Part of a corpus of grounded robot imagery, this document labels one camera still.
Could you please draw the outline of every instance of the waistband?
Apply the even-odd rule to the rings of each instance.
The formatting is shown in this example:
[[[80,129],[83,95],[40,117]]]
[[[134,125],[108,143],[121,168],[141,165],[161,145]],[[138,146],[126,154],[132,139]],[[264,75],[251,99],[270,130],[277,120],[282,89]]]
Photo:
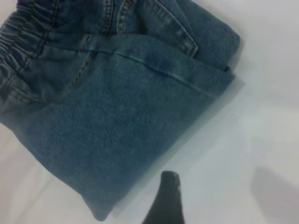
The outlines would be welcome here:
[[[37,56],[53,27],[58,0],[19,0],[0,29],[0,92]]]

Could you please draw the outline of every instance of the seam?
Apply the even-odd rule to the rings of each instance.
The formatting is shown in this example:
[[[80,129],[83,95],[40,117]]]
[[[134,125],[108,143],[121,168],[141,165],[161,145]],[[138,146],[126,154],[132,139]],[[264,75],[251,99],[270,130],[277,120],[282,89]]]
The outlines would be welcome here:
[[[78,71],[77,75],[73,78],[73,80],[65,87],[64,90],[62,90],[59,94],[52,96],[50,98],[45,98],[45,99],[37,99],[37,98],[33,98],[30,97],[29,95],[27,95],[26,93],[24,93],[22,90],[12,86],[12,89],[15,91],[16,95],[20,95],[24,98],[26,98],[27,100],[31,101],[31,102],[36,102],[36,103],[48,103],[54,100],[58,100],[59,98],[61,98],[71,87],[73,87],[82,77],[85,69],[87,68],[90,60],[96,55],[96,53],[90,53],[87,58],[85,59],[85,61],[82,64],[82,67],[80,68],[80,70]]]
[[[117,34],[126,30],[128,13],[135,6],[134,0],[124,0],[117,18]]]
[[[205,91],[204,89],[202,88],[199,88],[199,87],[195,87],[195,86],[192,86],[190,85],[189,83],[187,83],[186,81],[184,81],[183,79],[180,79],[179,76],[177,75],[171,75],[169,73],[166,73],[165,71],[163,70],[160,70],[160,69],[157,69],[157,68],[154,68],[153,66],[151,65],[148,65],[146,64],[145,62],[139,60],[138,58],[135,58],[135,57],[131,57],[131,56],[127,56],[125,54],[122,54],[120,52],[109,52],[109,51],[105,51],[105,50],[98,50],[98,51],[93,51],[93,53],[91,53],[86,61],[83,63],[83,66],[81,67],[80,71],[78,72],[78,74],[75,76],[74,80],[71,82],[70,85],[68,85],[64,91],[62,91],[61,93],[59,93],[58,95],[54,96],[54,97],[50,97],[50,98],[47,98],[47,99],[36,99],[36,98],[31,98],[30,96],[28,96],[26,93],[22,92],[21,90],[19,89],[16,89],[15,90],[21,94],[23,97],[26,97],[28,100],[32,101],[32,102],[36,102],[36,103],[47,103],[47,102],[50,102],[50,101],[53,101],[53,100],[57,100],[59,99],[60,97],[62,97],[78,80],[79,78],[82,76],[83,74],[83,71],[85,70],[86,66],[89,64],[90,60],[97,54],[97,53],[104,53],[104,54],[108,54],[108,55],[118,55],[118,56],[122,56],[124,58],[127,58],[127,59],[131,59],[131,60],[134,60],[135,62],[138,62],[142,65],[144,65],[145,67],[151,69],[151,70],[154,70],[156,72],[159,72],[159,73],[162,73],[162,74],[165,74],[171,78],[174,78],[175,80],[181,82],[182,84],[188,86],[189,88],[197,91],[197,92],[200,92],[204,95],[206,95],[207,97],[211,98],[211,99],[216,99],[217,96]]]
[[[187,36],[187,38],[192,42],[192,48],[191,48],[191,51],[189,52],[190,56],[193,57],[194,54],[196,53],[197,51],[197,44],[196,42],[193,40],[193,38],[190,36],[190,34],[188,33],[188,31],[185,29],[185,27],[180,23],[180,21],[161,3],[159,2],[159,0],[154,0],[155,3],[161,8],[163,9],[177,24],[178,26],[181,28],[181,30],[184,32],[184,34]],[[183,46],[186,47],[188,49],[188,45],[186,43],[183,42]]]
[[[108,32],[112,24],[113,10],[114,10],[114,0],[106,0],[104,22],[99,33],[108,35]]]

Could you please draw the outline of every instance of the jeans pocket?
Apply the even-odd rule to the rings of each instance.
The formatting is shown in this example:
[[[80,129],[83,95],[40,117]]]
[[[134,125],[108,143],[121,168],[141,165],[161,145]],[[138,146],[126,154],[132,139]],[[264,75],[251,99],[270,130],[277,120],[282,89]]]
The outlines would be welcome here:
[[[118,14],[117,34],[149,35],[193,57],[198,46],[183,18],[174,0],[126,0]]]

